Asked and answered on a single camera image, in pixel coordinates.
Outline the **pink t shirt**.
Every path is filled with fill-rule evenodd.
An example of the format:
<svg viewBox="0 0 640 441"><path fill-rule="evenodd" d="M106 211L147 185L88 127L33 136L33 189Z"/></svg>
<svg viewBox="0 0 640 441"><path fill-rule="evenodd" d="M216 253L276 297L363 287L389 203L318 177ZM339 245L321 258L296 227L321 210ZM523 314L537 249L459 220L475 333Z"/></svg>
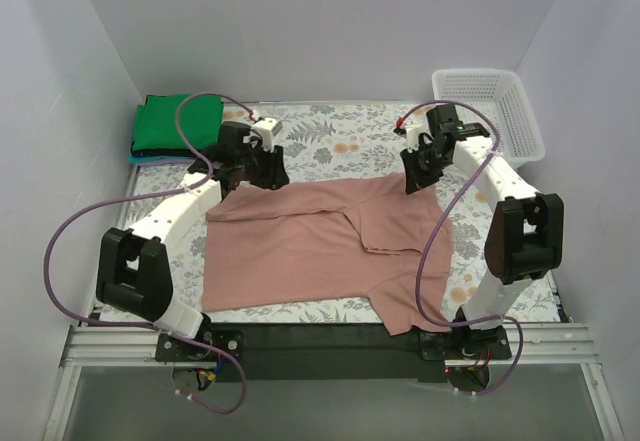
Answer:
<svg viewBox="0 0 640 441"><path fill-rule="evenodd" d="M202 308L207 312L365 297L392 335L441 320L453 234L434 188L405 178L239 187L206 215Z"/></svg>

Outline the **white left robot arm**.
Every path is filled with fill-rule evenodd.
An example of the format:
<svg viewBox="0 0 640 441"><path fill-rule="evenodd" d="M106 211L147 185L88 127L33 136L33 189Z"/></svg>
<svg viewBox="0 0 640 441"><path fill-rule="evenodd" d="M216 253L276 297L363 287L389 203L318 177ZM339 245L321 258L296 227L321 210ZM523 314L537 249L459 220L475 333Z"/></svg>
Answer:
<svg viewBox="0 0 640 441"><path fill-rule="evenodd" d="M180 193L127 229L104 234L97 299L173 335L188 359L207 358L213 347L210 318L175 294L170 254L241 183L270 190L288 184L283 149L275 142L281 129L279 121L264 117L251 125L222 123L216 143L189 166Z"/></svg>

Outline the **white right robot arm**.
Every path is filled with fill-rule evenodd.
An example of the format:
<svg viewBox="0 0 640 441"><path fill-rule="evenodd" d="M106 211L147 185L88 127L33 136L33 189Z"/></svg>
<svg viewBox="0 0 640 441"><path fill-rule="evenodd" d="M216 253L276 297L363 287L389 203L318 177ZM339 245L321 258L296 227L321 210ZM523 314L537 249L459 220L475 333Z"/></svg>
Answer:
<svg viewBox="0 0 640 441"><path fill-rule="evenodd" d="M543 194L500 155L500 134L487 116L464 123L458 116L462 102L425 103L427 119L396 121L394 131L406 140L401 153L407 193L434 185L445 168L455 166L467 175L465 189L475 187L492 212L484 244L486 272L471 298L451 321L424 318L438 327L419 335L427 360L508 359L504 330L513 319L508 312L534 281L557 268L562 259L564 203L556 194Z"/></svg>

